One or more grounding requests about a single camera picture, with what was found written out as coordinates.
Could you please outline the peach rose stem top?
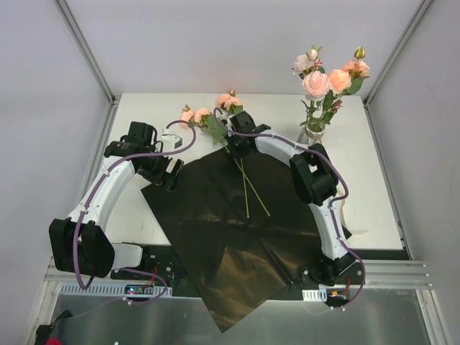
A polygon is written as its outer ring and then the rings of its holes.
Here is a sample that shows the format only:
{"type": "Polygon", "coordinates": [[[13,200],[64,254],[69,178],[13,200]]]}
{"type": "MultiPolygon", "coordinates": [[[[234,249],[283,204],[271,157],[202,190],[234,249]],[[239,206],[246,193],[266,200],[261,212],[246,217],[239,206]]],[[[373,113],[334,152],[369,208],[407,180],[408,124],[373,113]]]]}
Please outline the peach rose stem top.
{"type": "MultiPolygon", "coordinates": [[[[216,105],[223,110],[225,110],[228,114],[238,114],[244,110],[242,102],[236,97],[236,91],[230,90],[228,93],[221,94],[216,101],[216,105]]],[[[243,187],[244,187],[244,201],[245,201],[245,210],[247,218],[250,217],[249,215],[249,201],[248,201],[248,192],[247,192],[247,180],[245,178],[244,173],[244,165],[242,160],[237,163],[237,167],[241,171],[242,180],[243,180],[243,187]]]]}

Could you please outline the peach rose stem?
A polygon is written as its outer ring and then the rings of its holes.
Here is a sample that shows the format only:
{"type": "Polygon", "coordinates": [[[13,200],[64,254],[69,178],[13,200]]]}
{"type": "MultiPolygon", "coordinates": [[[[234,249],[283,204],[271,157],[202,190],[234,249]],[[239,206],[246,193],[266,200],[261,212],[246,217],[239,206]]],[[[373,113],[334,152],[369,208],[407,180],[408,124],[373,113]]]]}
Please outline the peach rose stem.
{"type": "MultiPolygon", "coordinates": [[[[216,101],[216,105],[223,110],[225,110],[228,114],[238,114],[244,110],[242,102],[236,97],[236,91],[230,90],[228,93],[221,94],[216,101]]],[[[244,165],[242,160],[237,163],[237,167],[241,171],[242,180],[243,180],[243,187],[244,187],[244,201],[245,201],[245,210],[247,218],[250,217],[249,215],[249,201],[248,201],[248,192],[247,192],[247,180],[245,178],[244,173],[244,165]]]]}
{"type": "MultiPolygon", "coordinates": [[[[185,105],[183,109],[181,120],[185,120],[193,127],[199,128],[204,134],[209,135],[214,144],[221,144],[225,149],[227,154],[230,154],[230,146],[228,139],[225,138],[225,130],[222,129],[218,125],[218,120],[208,109],[202,108],[197,111],[193,111],[189,105],[185,105]]],[[[255,195],[256,199],[258,200],[259,204],[261,205],[263,211],[268,215],[271,216],[270,212],[268,211],[266,205],[262,201],[261,197],[259,196],[258,192],[256,191],[254,185],[252,184],[251,180],[249,179],[248,175],[244,169],[243,159],[236,159],[234,158],[233,161],[235,162],[236,166],[238,167],[243,183],[244,189],[244,202],[245,202],[245,211],[246,216],[250,218],[249,212],[249,193],[248,190],[251,190],[255,195]]]]}

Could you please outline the black wrapping paper sheet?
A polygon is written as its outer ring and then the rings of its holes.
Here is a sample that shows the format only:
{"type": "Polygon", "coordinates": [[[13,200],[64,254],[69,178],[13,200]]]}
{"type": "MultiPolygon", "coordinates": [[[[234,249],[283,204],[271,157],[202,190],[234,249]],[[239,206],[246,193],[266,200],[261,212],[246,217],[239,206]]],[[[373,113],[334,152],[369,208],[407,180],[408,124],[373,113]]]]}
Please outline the black wrapping paper sheet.
{"type": "Polygon", "coordinates": [[[142,195],[219,331],[278,294],[321,257],[322,239],[290,168],[224,149],[184,165],[178,187],[142,195]]]}

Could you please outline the pale pink rose stem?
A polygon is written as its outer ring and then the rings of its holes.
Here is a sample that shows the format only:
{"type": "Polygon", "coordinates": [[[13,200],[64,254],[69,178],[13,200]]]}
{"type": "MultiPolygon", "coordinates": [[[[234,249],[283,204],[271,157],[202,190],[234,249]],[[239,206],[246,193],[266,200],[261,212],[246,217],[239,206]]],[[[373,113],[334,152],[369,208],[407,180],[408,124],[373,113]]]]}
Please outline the pale pink rose stem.
{"type": "Polygon", "coordinates": [[[311,49],[298,55],[291,68],[292,72],[302,80],[305,94],[304,106],[306,111],[305,125],[313,131],[320,131],[322,115],[315,117],[315,113],[323,109],[324,98],[331,92],[331,82],[322,67],[319,53],[322,47],[313,45],[311,49]]]}

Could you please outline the cream ribbon strip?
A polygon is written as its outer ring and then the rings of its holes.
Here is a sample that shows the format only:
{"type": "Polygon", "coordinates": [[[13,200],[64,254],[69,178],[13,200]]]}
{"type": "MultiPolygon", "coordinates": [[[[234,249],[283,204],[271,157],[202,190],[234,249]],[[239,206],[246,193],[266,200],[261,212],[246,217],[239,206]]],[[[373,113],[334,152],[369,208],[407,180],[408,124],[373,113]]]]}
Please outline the cream ribbon strip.
{"type": "Polygon", "coordinates": [[[365,228],[358,210],[345,198],[338,200],[336,205],[339,209],[341,225],[352,235],[364,236],[369,230],[365,228]]]}

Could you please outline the orange rose stem with bud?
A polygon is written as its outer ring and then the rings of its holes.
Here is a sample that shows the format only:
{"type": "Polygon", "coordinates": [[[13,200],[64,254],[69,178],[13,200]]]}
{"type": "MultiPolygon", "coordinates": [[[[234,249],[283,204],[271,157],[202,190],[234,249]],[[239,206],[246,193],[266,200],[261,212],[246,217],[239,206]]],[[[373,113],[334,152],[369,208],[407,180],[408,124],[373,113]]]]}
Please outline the orange rose stem with bud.
{"type": "Polygon", "coordinates": [[[357,93],[365,79],[370,77],[370,67],[364,62],[365,48],[360,46],[355,49],[353,58],[339,69],[328,73],[329,87],[327,92],[316,101],[316,106],[321,114],[316,119],[313,128],[319,132],[322,126],[330,124],[334,114],[342,105],[341,98],[357,93]]]}

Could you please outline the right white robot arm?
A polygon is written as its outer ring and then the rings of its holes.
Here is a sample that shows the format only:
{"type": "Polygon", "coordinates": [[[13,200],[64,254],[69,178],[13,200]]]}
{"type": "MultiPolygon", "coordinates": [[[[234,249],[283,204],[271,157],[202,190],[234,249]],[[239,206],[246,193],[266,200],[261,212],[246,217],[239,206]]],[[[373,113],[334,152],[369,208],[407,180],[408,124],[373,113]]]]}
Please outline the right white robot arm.
{"type": "Polygon", "coordinates": [[[309,269],[310,278],[326,286],[346,279],[356,257],[341,223],[339,201],[349,192],[338,194],[337,186],[344,180],[331,164],[324,146],[293,142],[266,124],[257,126],[245,111],[216,120],[226,130],[229,151],[236,159],[258,152],[290,168],[295,192],[310,208],[321,239],[322,257],[309,269]]]}

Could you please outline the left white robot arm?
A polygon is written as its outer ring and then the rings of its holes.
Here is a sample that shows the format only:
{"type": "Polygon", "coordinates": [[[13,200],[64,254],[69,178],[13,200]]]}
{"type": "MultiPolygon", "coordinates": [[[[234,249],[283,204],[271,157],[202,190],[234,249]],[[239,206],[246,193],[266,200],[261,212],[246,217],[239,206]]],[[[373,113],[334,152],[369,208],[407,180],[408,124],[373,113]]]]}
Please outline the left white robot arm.
{"type": "Polygon", "coordinates": [[[83,199],[66,218],[56,218],[50,224],[57,270],[104,278],[126,267],[135,279],[150,275],[152,263],[143,256],[143,248],[111,243],[105,235],[106,225],[121,192],[135,175],[165,190],[175,189],[183,161],[169,154],[182,144],[182,138],[170,128],[158,134],[152,125],[133,121],[126,135],[106,147],[98,175],[83,199]]]}

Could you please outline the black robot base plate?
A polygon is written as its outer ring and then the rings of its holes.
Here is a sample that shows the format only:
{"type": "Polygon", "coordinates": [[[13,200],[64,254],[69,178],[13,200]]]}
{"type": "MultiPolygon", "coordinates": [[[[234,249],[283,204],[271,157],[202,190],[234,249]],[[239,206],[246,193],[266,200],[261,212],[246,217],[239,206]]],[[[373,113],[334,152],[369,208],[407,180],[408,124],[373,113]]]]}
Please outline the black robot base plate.
{"type": "MultiPolygon", "coordinates": [[[[199,298],[201,293],[189,278],[174,249],[167,245],[147,245],[143,247],[144,254],[140,266],[136,270],[150,272],[162,277],[172,288],[172,296],[184,298],[199,298]]],[[[140,285],[146,281],[145,287],[162,287],[162,283],[149,276],[133,272],[118,271],[110,274],[112,280],[131,280],[140,285]]],[[[340,277],[335,287],[327,287],[328,299],[333,302],[343,302],[350,299],[352,285],[362,282],[362,266],[354,263],[340,277]]],[[[311,279],[310,273],[303,273],[295,278],[286,287],[271,294],[270,300],[300,300],[303,290],[317,290],[319,285],[311,279]]]]}

